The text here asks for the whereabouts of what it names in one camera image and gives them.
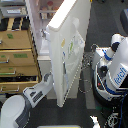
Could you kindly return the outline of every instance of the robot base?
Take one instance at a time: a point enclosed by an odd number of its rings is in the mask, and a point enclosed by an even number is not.
[[[94,79],[94,70],[91,71],[91,79],[92,79],[92,89],[93,89],[93,94],[94,97],[96,98],[96,100],[103,106],[105,107],[114,107],[117,106],[117,99],[112,99],[111,101],[108,101],[106,99],[104,99],[97,91],[96,89],[96,85],[95,85],[95,79]]]

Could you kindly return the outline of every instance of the cable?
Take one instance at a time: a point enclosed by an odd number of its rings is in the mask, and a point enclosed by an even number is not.
[[[88,81],[88,80],[83,80],[83,81],[90,83],[91,87],[90,87],[89,90],[87,90],[87,91],[82,91],[81,88],[80,88],[80,86],[79,86],[79,87],[78,87],[79,91],[82,92],[82,93],[88,93],[88,92],[90,92],[91,89],[92,89],[92,84],[91,84],[91,82]]]
[[[101,1],[99,1],[99,0],[96,0],[98,3],[100,3],[100,4],[104,4],[105,2],[106,2],[106,0],[101,0]]]

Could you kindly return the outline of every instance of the floor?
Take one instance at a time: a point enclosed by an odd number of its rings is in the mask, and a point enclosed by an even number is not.
[[[86,37],[85,61],[79,82],[77,99],[66,100],[64,107],[59,108],[56,100],[44,98],[36,108],[31,110],[29,123],[25,128],[37,128],[46,125],[79,125],[82,128],[93,128],[90,116],[97,116],[101,128],[106,122],[105,117],[109,116],[111,110],[104,107],[104,115],[101,114],[101,105],[93,96],[90,66],[88,60],[92,59],[92,44],[100,47],[108,47],[111,44],[111,37],[115,33],[126,36],[120,23],[120,12],[128,8],[128,1],[121,3],[120,0],[93,0],[91,18]]]

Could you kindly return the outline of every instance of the drawer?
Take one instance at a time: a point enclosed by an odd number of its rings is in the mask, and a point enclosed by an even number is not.
[[[32,87],[37,83],[38,80],[27,82],[3,82],[0,83],[0,93],[23,93],[26,87]]]
[[[1,66],[26,66],[34,65],[31,49],[26,50],[0,50]]]
[[[0,77],[34,76],[38,75],[36,65],[23,67],[0,67]]]
[[[27,30],[0,32],[0,49],[27,49],[31,48]]]

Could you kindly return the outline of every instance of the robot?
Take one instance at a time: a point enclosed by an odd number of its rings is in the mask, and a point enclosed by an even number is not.
[[[46,74],[43,80],[23,90],[23,95],[14,95],[6,100],[1,109],[0,128],[23,128],[29,119],[30,109],[52,89],[53,76]]]
[[[128,9],[120,14],[120,20],[128,34]],[[101,103],[116,106],[128,91],[128,37],[114,34],[111,46],[96,48],[93,70],[93,92]]]

